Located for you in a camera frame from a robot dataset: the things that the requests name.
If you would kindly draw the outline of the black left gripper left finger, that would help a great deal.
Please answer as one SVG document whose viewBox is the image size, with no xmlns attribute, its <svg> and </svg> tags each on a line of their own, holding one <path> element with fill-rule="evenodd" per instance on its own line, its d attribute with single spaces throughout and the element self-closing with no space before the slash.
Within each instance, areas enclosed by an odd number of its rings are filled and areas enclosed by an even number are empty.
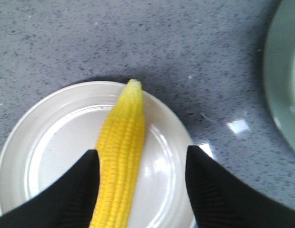
<svg viewBox="0 0 295 228">
<path fill-rule="evenodd" d="M 88 150 L 57 181 L 0 216 L 0 228 L 87 228 L 100 182 L 99 157 Z"/>
</svg>

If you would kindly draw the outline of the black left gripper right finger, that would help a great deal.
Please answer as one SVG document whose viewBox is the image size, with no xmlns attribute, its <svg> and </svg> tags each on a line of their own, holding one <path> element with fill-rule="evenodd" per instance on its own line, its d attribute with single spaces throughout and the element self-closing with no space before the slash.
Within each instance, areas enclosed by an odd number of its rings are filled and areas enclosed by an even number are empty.
<svg viewBox="0 0 295 228">
<path fill-rule="evenodd" d="M 200 228 L 295 228 L 295 210 L 256 191 L 200 147 L 187 148 L 185 180 Z"/>
</svg>

